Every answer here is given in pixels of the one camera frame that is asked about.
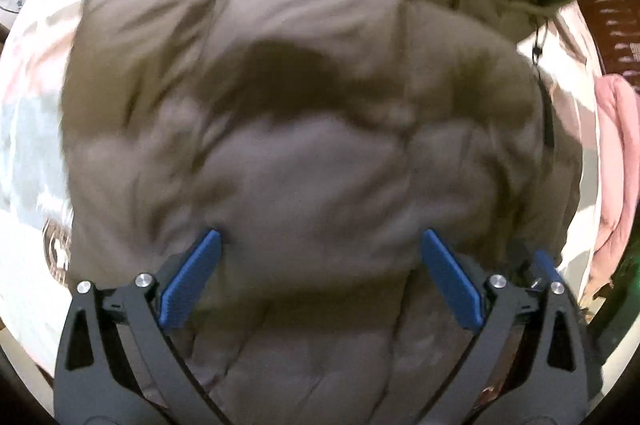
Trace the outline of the dark wooden cabinet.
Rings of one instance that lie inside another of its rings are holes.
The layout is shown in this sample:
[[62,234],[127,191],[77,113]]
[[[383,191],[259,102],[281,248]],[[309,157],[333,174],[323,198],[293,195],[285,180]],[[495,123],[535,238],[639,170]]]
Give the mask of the dark wooden cabinet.
[[578,0],[602,72],[617,74],[639,91],[639,0]]

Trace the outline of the pink puffer garment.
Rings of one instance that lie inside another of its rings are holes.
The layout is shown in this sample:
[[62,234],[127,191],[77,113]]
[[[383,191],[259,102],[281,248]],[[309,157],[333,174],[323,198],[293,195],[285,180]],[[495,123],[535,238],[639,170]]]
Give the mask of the pink puffer garment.
[[629,242],[639,202],[639,96],[623,76],[596,79],[600,122],[601,216],[588,281],[590,305],[610,284]]

